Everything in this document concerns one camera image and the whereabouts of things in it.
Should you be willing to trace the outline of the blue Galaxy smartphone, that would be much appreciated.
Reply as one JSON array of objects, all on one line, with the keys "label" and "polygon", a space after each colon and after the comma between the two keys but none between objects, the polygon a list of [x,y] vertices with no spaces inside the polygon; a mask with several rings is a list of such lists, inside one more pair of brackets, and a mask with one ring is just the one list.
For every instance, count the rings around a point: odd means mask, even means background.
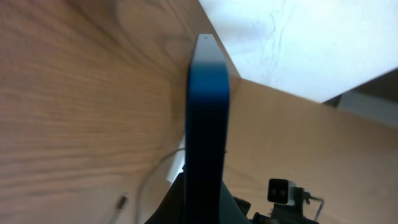
[{"label": "blue Galaxy smartphone", "polygon": [[197,37],[188,69],[185,113],[185,204],[220,200],[229,117],[229,74],[215,37]]}]

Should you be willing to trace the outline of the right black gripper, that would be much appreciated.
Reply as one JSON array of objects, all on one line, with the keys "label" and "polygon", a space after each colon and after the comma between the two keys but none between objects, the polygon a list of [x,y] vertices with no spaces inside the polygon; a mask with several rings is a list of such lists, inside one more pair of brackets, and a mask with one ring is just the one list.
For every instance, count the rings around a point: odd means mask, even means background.
[{"label": "right black gripper", "polygon": [[318,224],[317,221],[288,211],[287,208],[288,206],[274,208],[269,216],[256,212],[249,221],[252,224]]}]

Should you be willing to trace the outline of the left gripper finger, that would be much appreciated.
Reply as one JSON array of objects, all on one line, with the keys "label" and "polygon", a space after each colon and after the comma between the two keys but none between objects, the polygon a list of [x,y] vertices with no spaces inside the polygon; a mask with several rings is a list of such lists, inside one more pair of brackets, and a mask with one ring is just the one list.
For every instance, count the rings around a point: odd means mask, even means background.
[{"label": "left gripper finger", "polygon": [[225,184],[221,184],[218,208],[210,203],[214,200],[202,197],[194,205],[185,204],[185,176],[179,173],[169,191],[147,223],[222,223],[250,224]]}]

